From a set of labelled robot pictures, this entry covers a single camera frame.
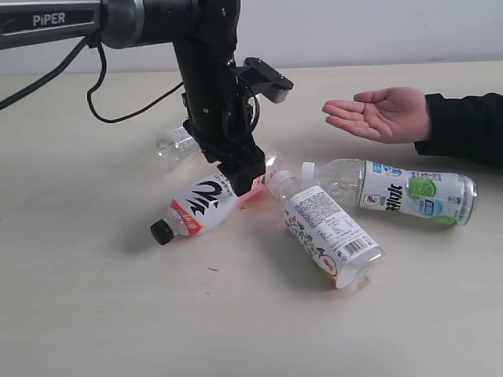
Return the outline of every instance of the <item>black bottle cap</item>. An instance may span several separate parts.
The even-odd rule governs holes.
[[[173,230],[163,219],[150,227],[150,232],[160,245],[165,245],[174,239]]]

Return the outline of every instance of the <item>robotic arm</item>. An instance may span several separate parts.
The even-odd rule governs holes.
[[[237,67],[240,0],[0,0],[0,49],[93,36],[113,49],[172,43],[182,75],[184,127],[239,196],[265,173],[252,136],[263,94],[285,100],[293,83],[257,58]]]

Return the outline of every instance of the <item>black sleeve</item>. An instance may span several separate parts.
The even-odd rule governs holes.
[[[503,96],[446,99],[429,94],[426,101],[431,135],[415,144],[417,153],[503,167]]]

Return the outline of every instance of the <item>fingers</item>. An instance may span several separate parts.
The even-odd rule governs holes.
[[[326,122],[354,136],[363,137],[372,141],[381,140],[379,131],[370,128],[367,123],[362,121],[342,119],[337,116],[330,115],[327,117]]]
[[[382,90],[374,90],[370,92],[363,92],[354,95],[354,100],[357,102],[363,102],[365,104],[376,104],[377,102],[382,102],[386,100],[393,88],[387,88]]]
[[[332,100],[332,101],[327,101],[325,103],[325,106],[342,108],[343,110],[346,110],[347,112],[359,112],[360,114],[362,114],[363,110],[365,110],[365,104],[353,102],[353,101]]]
[[[363,114],[362,112],[351,112],[348,110],[344,110],[343,108],[336,107],[330,104],[326,104],[323,106],[323,112],[327,113],[328,115],[333,115],[338,118],[342,119],[347,119],[347,120],[363,120]]]

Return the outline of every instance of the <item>hand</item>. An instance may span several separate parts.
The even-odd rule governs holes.
[[[426,141],[431,122],[426,97],[413,88],[359,93],[354,101],[328,101],[326,122],[355,136],[382,143]]]

